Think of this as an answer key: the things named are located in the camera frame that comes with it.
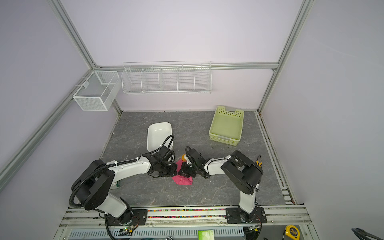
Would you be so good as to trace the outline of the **pink paper napkin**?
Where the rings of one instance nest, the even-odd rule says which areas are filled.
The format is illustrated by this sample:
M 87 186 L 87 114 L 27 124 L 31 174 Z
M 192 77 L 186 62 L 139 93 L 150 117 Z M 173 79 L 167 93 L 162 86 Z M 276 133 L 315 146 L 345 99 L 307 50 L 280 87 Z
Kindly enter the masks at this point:
M 176 162 L 177 164 L 177 172 L 181 170 L 181 166 L 182 166 L 182 163 L 184 161 L 182 159 L 178 160 Z M 177 184 L 177 185 L 181 185 L 181 186 L 191 186 L 193 184 L 193 179 L 192 177 L 183 177 L 179 174 L 177 174 L 176 176 L 172 177 L 173 181 Z

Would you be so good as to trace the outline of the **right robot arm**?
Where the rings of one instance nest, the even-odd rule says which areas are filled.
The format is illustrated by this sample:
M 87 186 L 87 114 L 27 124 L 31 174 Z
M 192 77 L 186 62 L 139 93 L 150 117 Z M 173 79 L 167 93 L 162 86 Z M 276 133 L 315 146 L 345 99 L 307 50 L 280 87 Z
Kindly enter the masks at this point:
M 229 224 L 264 224 L 267 222 L 265 210 L 256 201 L 259 184 L 264 171 L 261 156 L 254 162 L 240 151 L 234 151 L 226 157 L 205 159 L 196 149 L 186 147 L 185 158 L 178 174 L 183 177 L 200 175 L 209 179 L 215 175 L 226 175 L 240 190 L 238 207 L 226 208 Z

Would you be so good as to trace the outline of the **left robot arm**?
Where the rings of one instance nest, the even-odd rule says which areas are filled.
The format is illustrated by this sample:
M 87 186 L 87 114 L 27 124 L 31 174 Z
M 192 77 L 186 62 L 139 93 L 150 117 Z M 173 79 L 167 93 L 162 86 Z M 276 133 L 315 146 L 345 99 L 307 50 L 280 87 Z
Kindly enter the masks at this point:
M 168 178 L 177 175 L 176 154 L 171 150 L 174 136 L 169 135 L 160 147 L 131 160 L 93 161 L 73 183 L 69 205 L 71 208 L 95 210 L 105 214 L 118 225 L 128 225 L 136 218 L 131 206 L 111 193 L 111 187 L 122 179 L 147 174 Z

